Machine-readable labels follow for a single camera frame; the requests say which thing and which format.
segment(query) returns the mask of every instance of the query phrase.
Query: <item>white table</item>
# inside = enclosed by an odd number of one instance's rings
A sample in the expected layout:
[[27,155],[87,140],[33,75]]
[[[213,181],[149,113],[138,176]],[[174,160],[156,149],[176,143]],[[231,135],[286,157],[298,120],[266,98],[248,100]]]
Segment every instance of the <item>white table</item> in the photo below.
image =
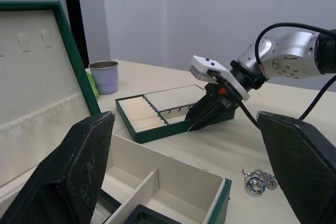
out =
[[[117,110],[115,99],[154,91],[198,84],[188,71],[161,68],[117,60],[119,62],[119,91],[101,95],[101,111],[112,110],[117,118],[113,133],[132,139]],[[264,84],[250,91],[245,103],[252,115],[257,111],[281,113],[299,117],[313,100],[317,91],[275,84]],[[336,93],[326,92],[305,121],[312,123],[334,145],[336,144]],[[158,152],[173,156],[186,163],[210,170],[232,180],[226,224],[237,223],[299,223],[282,190],[267,190],[253,197],[244,190],[241,170],[251,172],[263,169],[272,172],[261,133],[238,109],[233,120],[208,126],[196,132],[186,132],[145,144]]]

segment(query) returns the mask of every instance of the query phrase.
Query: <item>black cable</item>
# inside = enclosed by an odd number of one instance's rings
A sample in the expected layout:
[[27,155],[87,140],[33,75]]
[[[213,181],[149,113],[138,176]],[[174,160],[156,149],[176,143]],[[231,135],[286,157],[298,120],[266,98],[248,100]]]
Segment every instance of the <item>black cable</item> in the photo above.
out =
[[336,34],[335,33],[331,32],[329,30],[320,28],[320,27],[316,27],[316,26],[310,26],[310,25],[305,25],[305,24],[301,24],[301,23],[288,23],[288,22],[273,24],[273,25],[267,27],[266,29],[264,29],[259,34],[259,36],[258,36],[258,38],[256,40],[256,44],[254,46],[254,54],[256,56],[257,63],[260,66],[261,66],[261,60],[260,60],[260,57],[259,57],[259,44],[260,44],[260,41],[261,41],[261,39],[263,38],[263,36],[268,31],[270,31],[270,30],[272,30],[274,28],[278,28],[278,27],[297,27],[297,28],[302,28],[302,29],[311,30],[311,31],[315,31],[315,32],[318,32],[318,33],[326,34],[326,35],[329,35],[331,37],[336,38]]
[[248,111],[248,109],[245,107],[245,105],[243,104],[241,100],[238,100],[238,105],[241,107],[241,109],[243,110],[245,115],[250,119],[250,121],[255,125],[255,127],[257,127],[260,130],[258,122],[251,115],[251,113]]
[[328,87],[330,87],[330,85],[332,85],[334,82],[336,81],[336,75],[333,76],[324,86],[323,88],[320,90],[320,92],[317,94],[317,96],[315,97],[315,99],[312,101],[312,103],[309,105],[309,107],[306,109],[306,111],[302,114],[302,116],[300,116],[300,120],[303,120],[306,118],[306,116],[310,113],[310,111],[315,107],[315,105],[317,104],[317,102],[320,100],[320,98],[323,96],[323,94],[326,92],[326,90],[328,89]]

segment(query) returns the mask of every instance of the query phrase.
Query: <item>black foam pad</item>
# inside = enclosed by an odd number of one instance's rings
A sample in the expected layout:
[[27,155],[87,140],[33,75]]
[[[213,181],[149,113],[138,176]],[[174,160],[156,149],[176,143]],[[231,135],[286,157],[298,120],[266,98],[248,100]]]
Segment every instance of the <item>black foam pad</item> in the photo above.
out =
[[311,124],[259,112],[275,177],[302,224],[336,223],[336,148]]
[[89,224],[104,179],[114,114],[75,124],[36,168],[1,224]]

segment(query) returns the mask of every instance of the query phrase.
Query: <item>lavender cup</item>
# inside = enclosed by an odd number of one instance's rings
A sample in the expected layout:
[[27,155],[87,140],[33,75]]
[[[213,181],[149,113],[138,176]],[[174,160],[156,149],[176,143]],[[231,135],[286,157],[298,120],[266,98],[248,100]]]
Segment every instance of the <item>lavender cup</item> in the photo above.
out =
[[118,63],[116,61],[97,61],[89,65],[96,88],[100,94],[111,94],[118,90]]

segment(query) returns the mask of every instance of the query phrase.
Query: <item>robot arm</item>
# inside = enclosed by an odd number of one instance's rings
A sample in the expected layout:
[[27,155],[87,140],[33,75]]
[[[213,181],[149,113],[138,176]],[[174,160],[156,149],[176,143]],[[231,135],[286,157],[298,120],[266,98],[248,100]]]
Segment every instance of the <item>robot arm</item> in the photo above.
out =
[[225,112],[249,99],[248,91],[259,89],[273,77],[301,79],[336,73],[336,40],[320,33],[296,32],[281,38],[264,37],[259,43],[258,65],[251,44],[228,70],[214,60],[194,56],[190,72],[206,81],[206,96],[188,112],[190,131],[212,124]]

